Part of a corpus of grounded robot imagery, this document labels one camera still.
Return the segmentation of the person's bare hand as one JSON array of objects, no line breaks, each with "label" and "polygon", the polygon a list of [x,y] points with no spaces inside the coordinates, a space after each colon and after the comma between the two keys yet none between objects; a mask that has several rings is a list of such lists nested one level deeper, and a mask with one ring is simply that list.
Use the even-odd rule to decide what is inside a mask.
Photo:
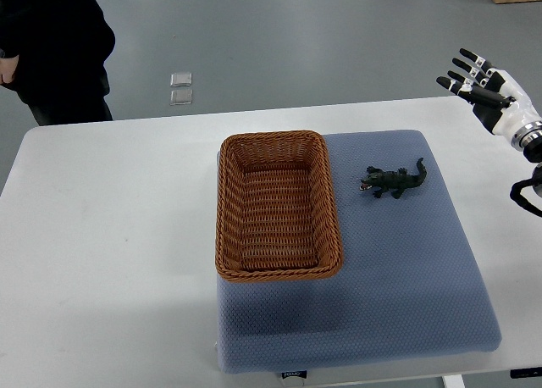
[{"label": "person's bare hand", "polygon": [[0,81],[2,85],[11,84],[14,81],[19,56],[13,58],[0,58]]}]

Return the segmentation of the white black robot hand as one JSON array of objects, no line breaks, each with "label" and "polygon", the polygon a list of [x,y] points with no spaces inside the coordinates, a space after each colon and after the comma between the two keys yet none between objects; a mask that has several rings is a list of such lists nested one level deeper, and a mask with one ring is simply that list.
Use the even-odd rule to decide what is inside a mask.
[{"label": "white black robot hand", "polygon": [[436,82],[473,106],[482,126],[494,136],[504,137],[523,152],[520,141],[533,130],[541,129],[541,116],[529,95],[503,69],[465,48],[452,63],[461,71],[450,70]]}]

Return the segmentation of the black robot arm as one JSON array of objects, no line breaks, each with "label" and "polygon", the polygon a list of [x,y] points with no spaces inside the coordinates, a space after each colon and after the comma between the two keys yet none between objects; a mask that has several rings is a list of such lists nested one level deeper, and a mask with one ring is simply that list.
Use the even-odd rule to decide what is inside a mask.
[{"label": "black robot arm", "polygon": [[521,141],[523,156],[531,163],[536,164],[532,179],[533,189],[541,197],[541,129],[530,131]]}]

